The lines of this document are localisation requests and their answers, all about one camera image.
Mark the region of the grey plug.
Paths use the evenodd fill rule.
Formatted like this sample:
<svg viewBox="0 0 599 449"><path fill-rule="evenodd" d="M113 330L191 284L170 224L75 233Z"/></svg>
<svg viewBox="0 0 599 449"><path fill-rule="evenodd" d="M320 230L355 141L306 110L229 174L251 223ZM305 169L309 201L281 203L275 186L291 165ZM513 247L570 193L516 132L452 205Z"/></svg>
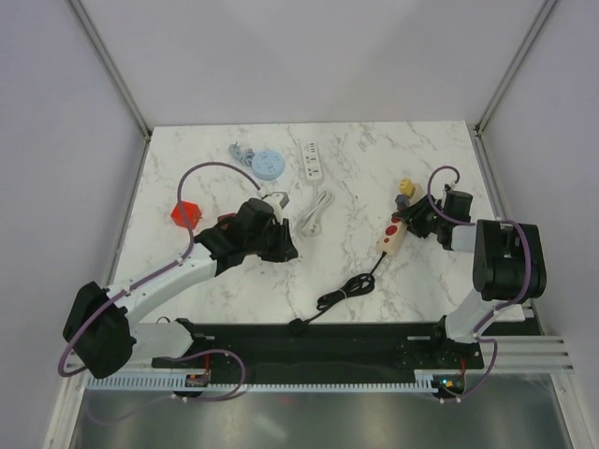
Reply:
<svg viewBox="0 0 599 449"><path fill-rule="evenodd" d="M403 211L410 207L410 197L404 194L396 195L395 204L397 211Z"/></svg>

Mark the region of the yellow plug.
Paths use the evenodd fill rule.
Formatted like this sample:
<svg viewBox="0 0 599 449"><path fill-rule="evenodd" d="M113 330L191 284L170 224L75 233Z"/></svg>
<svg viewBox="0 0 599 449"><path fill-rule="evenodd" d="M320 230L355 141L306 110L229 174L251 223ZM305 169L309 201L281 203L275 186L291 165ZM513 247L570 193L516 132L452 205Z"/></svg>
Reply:
<svg viewBox="0 0 599 449"><path fill-rule="evenodd" d="M402 195L411 198L416 192L416 185L409 178L404 178L399 183L399 191Z"/></svg>

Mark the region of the beige red power strip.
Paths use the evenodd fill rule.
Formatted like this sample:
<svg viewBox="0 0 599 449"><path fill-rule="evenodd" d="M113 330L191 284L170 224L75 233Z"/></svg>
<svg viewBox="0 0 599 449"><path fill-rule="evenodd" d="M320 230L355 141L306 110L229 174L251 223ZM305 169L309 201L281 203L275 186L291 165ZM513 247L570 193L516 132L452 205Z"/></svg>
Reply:
<svg viewBox="0 0 599 449"><path fill-rule="evenodd" d="M410 205L418 201L424 196L424 191L421 185L414 182L416 185L416 192L410 198ZM391 216L386 223L385 230L382 237L379 239L376 251L380 253L386 253L387 255L394 255L400 248L407 233L407 225L395 216Z"/></svg>

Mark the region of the black plug with cable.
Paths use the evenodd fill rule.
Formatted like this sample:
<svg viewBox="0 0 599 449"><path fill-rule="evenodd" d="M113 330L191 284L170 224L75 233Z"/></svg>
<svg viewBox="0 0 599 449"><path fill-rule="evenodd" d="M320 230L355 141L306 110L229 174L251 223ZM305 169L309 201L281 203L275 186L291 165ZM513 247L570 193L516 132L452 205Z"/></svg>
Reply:
<svg viewBox="0 0 599 449"><path fill-rule="evenodd" d="M338 303L353 297L362 297L370 294L375 288L374 273L386 258L387 252L381 252L380 257L370 271L353 276L343 286L335 291L321 296L316 301L316 314L310 318L295 318L288 323L292 335L298 336L307 330L309 324L320 318Z"/></svg>

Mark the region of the red socket cube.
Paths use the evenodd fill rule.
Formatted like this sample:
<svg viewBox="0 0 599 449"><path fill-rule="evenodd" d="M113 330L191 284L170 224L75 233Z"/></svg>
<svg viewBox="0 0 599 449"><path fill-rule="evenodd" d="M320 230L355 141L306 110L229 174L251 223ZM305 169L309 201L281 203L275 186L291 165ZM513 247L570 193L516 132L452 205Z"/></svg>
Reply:
<svg viewBox="0 0 599 449"><path fill-rule="evenodd" d="M170 218L178 227L195 230L202 220L202 211L196 203L179 201L174 206Z"/></svg>

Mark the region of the dark red carp adapter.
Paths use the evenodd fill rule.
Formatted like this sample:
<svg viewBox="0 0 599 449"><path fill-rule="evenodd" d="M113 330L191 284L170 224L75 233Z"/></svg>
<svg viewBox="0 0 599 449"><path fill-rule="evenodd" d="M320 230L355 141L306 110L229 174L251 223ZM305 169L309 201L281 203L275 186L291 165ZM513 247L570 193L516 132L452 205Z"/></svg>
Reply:
<svg viewBox="0 0 599 449"><path fill-rule="evenodd" d="M217 219L217 223L219 225L224 225L230 223L236 217L235 213L229 213L225 215L221 215Z"/></svg>

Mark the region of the white power strip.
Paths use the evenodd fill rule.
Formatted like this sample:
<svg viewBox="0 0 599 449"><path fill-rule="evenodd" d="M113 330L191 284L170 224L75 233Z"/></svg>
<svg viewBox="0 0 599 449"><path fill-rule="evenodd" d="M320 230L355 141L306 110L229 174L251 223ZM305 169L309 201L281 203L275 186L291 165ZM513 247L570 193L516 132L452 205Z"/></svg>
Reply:
<svg viewBox="0 0 599 449"><path fill-rule="evenodd" d="M324 171L317 145L314 142L302 144L300 154L306 181L311 185L321 184L324 180Z"/></svg>

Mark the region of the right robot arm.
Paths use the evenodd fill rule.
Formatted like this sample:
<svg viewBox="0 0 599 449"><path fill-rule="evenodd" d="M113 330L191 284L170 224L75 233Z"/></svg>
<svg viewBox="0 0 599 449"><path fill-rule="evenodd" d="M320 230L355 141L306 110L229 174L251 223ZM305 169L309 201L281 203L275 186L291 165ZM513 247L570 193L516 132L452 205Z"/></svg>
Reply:
<svg viewBox="0 0 599 449"><path fill-rule="evenodd" d="M462 345L481 341L497 317L547 286L547 270L538 227L495 220L472 221L473 196L446 187L442 199L422 197L393 217L407 231L425 239L430 234L449 252L473 255L473 288L457 309L434 327L431 362L450 368L462 357Z"/></svg>

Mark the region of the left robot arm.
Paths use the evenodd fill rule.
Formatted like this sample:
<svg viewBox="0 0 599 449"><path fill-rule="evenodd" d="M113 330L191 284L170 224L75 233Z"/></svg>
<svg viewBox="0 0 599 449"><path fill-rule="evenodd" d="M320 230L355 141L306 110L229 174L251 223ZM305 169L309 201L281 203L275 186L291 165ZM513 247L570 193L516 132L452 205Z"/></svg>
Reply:
<svg viewBox="0 0 599 449"><path fill-rule="evenodd" d="M139 334L138 324L183 291L240 265L248 256L272 263L297 258L283 215L287 203L283 192L250 198L237 213L194 236L190 247L166 266L108 287L85 284L66 319L67 350L96 379L109 377L133 359L174 357L186 368L197 367L206 347L192 337L184 321L148 336Z"/></svg>

